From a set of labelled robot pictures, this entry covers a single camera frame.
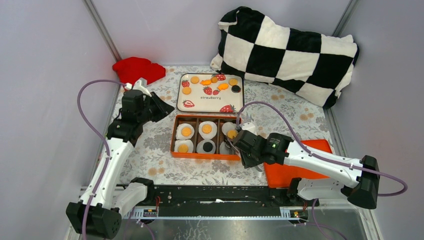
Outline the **metal serving tongs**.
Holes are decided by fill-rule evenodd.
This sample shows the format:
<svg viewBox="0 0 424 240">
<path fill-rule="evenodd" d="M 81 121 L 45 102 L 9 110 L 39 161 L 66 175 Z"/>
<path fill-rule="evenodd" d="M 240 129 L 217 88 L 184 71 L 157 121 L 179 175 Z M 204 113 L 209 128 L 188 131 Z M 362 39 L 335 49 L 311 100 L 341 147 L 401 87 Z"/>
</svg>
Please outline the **metal serving tongs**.
<svg viewBox="0 0 424 240">
<path fill-rule="evenodd" d="M 241 159 L 241 162 L 242 162 L 242 164 L 243 164 L 243 166 L 245 166 L 245 163 L 244 163 L 244 160 L 243 160 L 243 158 L 242 158 L 242 154 L 241 154 L 241 152 L 239 151 L 239 149 L 238 148 L 236 148 L 234 145 L 233 145 L 233 142 L 232 142 L 232 140 L 229 138 L 229 137 L 227 137 L 227 136 L 225 136 L 224 137 L 224 143 L 225 143 L 225 147 L 226 148 L 229 148 L 229 149 L 231 149 L 238 157 L 240 157 L 240 159 Z M 263 173 L 264 173 L 264 171 L 263 171 L 263 169 L 261 169 L 258 165 L 256 165 L 256 166 L 254 166 L 254 169 L 260 174 L 260 175 L 262 175 Z"/>
</svg>

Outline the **orange tin lid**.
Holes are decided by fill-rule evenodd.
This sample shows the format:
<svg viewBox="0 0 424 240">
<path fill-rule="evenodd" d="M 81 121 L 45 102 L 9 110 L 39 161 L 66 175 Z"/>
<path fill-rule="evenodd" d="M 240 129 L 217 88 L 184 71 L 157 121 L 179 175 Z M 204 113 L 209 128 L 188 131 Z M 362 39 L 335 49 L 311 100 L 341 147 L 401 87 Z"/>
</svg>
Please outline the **orange tin lid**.
<svg viewBox="0 0 424 240">
<path fill-rule="evenodd" d="M 332 154 L 332 149 L 326 139 L 302 140 L 304 145 Z M 267 184 L 270 188 L 288 188 L 292 179 L 328 179 L 328 176 L 313 172 L 311 170 L 281 164 L 264 163 L 264 171 L 267 179 Z"/>
</svg>

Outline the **orange cookie tin box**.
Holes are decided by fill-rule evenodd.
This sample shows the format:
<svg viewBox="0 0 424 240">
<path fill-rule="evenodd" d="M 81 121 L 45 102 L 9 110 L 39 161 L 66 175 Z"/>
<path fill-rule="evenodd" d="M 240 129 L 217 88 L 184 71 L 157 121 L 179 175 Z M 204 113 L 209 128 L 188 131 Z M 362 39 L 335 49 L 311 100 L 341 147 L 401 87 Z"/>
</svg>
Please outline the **orange cookie tin box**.
<svg viewBox="0 0 424 240">
<path fill-rule="evenodd" d="M 198 153 L 197 147 L 204 138 L 199 133 L 199 126 L 205 121 L 211 121 L 217 126 L 217 134 L 211 139 L 215 145 L 215 151 L 213 153 Z M 225 140 L 225 134 L 222 132 L 222 126 L 225 123 L 235 123 L 236 118 L 234 116 L 213 116 L 213 115 L 177 115 L 175 117 L 171 148 L 170 153 L 174 158 L 188 158 L 188 159 L 202 159 L 202 160 L 228 160 L 228 161 L 240 161 L 241 158 L 236 153 L 223 153 L 219 149 L 221 144 Z M 189 124 L 193 127 L 193 136 L 189 140 L 193 143 L 192 152 L 178 152 L 176 147 L 177 141 L 177 128 L 181 124 Z"/>
</svg>

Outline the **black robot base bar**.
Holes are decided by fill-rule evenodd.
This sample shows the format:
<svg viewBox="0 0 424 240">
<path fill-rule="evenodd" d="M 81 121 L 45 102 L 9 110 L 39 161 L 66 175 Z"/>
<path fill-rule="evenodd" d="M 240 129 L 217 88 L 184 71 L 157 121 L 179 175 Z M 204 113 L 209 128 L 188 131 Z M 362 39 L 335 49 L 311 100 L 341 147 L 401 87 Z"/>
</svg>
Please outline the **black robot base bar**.
<svg viewBox="0 0 424 240">
<path fill-rule="evenodd" d="M 136 205 L 144 218 L 281 218 L 313 204 L 287 188 L 268 186 L 156 185 Z"/>
</svg>

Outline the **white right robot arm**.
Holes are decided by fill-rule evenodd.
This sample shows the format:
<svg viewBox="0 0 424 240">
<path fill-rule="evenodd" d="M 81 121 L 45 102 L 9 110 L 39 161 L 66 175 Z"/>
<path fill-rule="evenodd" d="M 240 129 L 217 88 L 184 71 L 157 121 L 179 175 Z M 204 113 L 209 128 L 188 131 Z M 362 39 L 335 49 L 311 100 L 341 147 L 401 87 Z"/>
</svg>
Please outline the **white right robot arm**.
<svg viewBox="0 0 424 240">
<path fill-rule="evenodd" d="M 314 199 L 346 199 L 364 209 L 377 207 L 380 177 L 375 173 L 377 160 L 365 155 L 348 158 L 307 147 L 291 137 L 271 133 L 267 138 L 241 130 L 233 140 L 245 168 L 259 164 L 279 164 L 299 167 L 325 175 L 324 179 L 295 177 L 286 191 L 293 206 Z"/>
</svg>

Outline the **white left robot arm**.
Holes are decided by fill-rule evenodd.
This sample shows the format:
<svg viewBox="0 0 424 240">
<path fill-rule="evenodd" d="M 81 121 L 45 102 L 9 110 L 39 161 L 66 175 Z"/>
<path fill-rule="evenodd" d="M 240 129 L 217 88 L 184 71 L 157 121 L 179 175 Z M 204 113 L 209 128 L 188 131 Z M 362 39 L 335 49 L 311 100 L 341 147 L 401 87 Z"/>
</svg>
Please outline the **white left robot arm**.
<svg viewBox="0 0 424 240">
<path fill-rule="evenodd" d="M 155 192 L 151 180 L 135 181 L 114 197 L 119 174 L 134 151 L 148 122 L 157 123 L 167 117 L 174 107 L 165 103 L 155 92 L 128 90 L 121 99 L 122 107 L 108 126 L 103 140 L 105 152 L 93 178 L 78 202 L 70 202 L 66 215 L 75 232 L 84 238 L 95 236 L 113 239 L 122 219 L 137 203 L 152 204 Z"/>
</svg>

